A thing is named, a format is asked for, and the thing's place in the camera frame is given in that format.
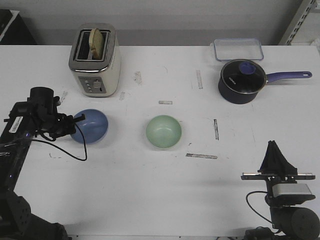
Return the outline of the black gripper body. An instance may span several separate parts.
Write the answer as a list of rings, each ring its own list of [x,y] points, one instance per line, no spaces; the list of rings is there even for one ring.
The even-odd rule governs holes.
[[[56,140],[75,133],[73,116],[58,112],[60,97],[54,96],[51,88],[33,87],[27,102],[31,104],[30,114],[35,122],[35,131],[44,139]]]
[[[241,179],[244,181],[254,181],[254,180],[261,180],[265,181],[266,183],[266,197],[265,201],[271,208],[280,208],[280,207],[289,207],[289,206],[295,206],[295,205],[286,205],[282,204],[282,202],[279,202],[275,200],[273,197],[272,187],[277,184],[301,184],[298,183],[298,181],[311,181],[315,180],[316,176],[312,173],[298,173],[294,175],[285,175],[283,177],[275,174],[275,173],[243,173],[241,176]]]

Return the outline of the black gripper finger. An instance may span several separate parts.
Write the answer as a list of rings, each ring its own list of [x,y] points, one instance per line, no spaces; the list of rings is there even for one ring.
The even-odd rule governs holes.
[[[277,143],[273,141],[273,162],[277,174],[297,174],[298,169],[294,167],[282,154]]]
[[[85,119],[86,119],[86,116],[85,116],[85,114],[82,113],[80,116],[72,116],[71,117],[71,122],[73,124],[76,124],[76,123],[78,123],[80,121],[83,121]]]
[[[269,174],[274,169],[274,140],[268,141],[267,149],[265,152],[265,156],[263,158],[262,164],[258,170],[261,174]]]

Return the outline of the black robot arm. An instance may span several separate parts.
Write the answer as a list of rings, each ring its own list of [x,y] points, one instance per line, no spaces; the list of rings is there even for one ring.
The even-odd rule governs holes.
[[[243,173],[244,181],[262,180],[266,183],[263,192],[269,206],[269,227],[256,227],[245,231],[245,240],[316,240],[320,236],[320,219],[311,209],[301,207],[316,197],[305,183],[316,176],[299,173],[283,156],[277,143],[270,140],[260,169],[257,173]]]
[[[50,223],[31,212],[29,203],[18,196],[15,186],[30,145],[42,136],[52,145],[60,137],[74,134],[79,117],[59,113],[59,96],[47,87],[33,87],[26,101],[16,102],[4,120],[0,136],[0,237],[12,240],[69,240],[65,227]]]

